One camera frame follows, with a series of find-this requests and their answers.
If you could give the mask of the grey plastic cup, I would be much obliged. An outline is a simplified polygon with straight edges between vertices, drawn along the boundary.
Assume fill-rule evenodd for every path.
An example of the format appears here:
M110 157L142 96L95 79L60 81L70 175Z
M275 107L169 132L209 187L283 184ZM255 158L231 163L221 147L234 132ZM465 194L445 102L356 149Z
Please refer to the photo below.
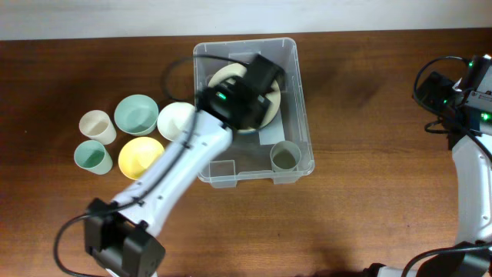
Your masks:
M301 160L301 150L291 141L282 141L272 147L270 158L274 172L292 172Z

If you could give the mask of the yellow small bowl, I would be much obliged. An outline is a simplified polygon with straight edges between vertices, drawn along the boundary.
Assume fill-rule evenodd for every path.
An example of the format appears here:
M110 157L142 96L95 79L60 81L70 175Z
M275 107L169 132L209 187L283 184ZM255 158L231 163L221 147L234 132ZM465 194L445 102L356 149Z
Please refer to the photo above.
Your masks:
M125 177L137 180L164 152L163 145L154 138L134 138L119 152L118 167Z

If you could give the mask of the cream plastic cup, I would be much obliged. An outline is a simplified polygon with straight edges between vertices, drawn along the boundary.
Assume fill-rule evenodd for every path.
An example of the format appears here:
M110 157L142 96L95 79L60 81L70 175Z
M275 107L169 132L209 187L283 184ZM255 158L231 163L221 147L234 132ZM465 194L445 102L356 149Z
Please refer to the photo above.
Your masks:
M101 110L85 113L81 117L78 127L81 134L103 145L113 143L117 136L109 115Z

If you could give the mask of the beige bowl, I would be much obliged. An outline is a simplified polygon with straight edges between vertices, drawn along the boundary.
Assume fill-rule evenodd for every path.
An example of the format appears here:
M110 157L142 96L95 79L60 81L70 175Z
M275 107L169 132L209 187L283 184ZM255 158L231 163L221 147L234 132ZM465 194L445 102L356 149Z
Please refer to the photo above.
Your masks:
M232 63L218 70L211 77L211 80L208 82L208 86L213 87L227 77L242 77L246 71L247 69L243 65L240 65L239 63ZM273 83L271 84L271 92L266 94L265 97L271 102L271 104L268 108L268 111L266 112L263 122L260 125L260 128L264 128L266 125L268 125L274 119L280 108L281 89L277 81L273 81Z

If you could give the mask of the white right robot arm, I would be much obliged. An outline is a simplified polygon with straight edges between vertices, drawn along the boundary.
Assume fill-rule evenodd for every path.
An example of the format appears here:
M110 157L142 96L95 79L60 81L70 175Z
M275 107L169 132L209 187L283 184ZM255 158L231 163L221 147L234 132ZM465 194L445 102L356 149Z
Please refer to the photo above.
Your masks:
M413 99L437 116L457 170L456 244L412 258L403 269L373 263L364 276L483 276L491 273L491 57L461 60L458 81L432 72L414 82Z

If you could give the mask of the white small bowl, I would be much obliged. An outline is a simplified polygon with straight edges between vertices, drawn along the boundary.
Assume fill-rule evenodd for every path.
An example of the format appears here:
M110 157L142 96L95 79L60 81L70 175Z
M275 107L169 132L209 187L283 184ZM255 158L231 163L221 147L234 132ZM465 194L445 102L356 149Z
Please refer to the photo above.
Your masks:
M194 114L195 107L187 102L173 102L159 113L157 127L167 140L174 141L183 131L188 119Z

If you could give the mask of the green small bowl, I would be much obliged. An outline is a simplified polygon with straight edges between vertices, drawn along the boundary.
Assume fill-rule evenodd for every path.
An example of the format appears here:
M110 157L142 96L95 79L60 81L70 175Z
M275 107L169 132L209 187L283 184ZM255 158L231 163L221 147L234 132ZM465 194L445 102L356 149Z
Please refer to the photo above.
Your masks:
M146 95L130 95L118 103L114 118L123 132L143 136L155 130L158 114L155 100Z

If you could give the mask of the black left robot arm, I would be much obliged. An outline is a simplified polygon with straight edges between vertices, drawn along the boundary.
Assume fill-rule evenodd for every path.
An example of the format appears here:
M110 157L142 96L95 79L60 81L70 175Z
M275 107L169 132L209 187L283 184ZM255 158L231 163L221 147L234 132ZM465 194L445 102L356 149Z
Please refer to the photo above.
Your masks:
M198 173L230 147L234 133L265 124L282 78L222 79L197 95L184 131L111 202L94 199L84 215L85 251L112 276L154 276L166 250L157 240Z

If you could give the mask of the green plastic cup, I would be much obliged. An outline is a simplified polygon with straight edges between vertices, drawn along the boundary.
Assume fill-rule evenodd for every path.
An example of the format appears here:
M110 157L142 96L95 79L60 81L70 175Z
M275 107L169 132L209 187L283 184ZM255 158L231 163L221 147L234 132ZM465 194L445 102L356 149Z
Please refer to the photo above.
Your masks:
M78 167L96 175L107 174L113 166L106 148L95 140L81 143L74 152L74 160Z

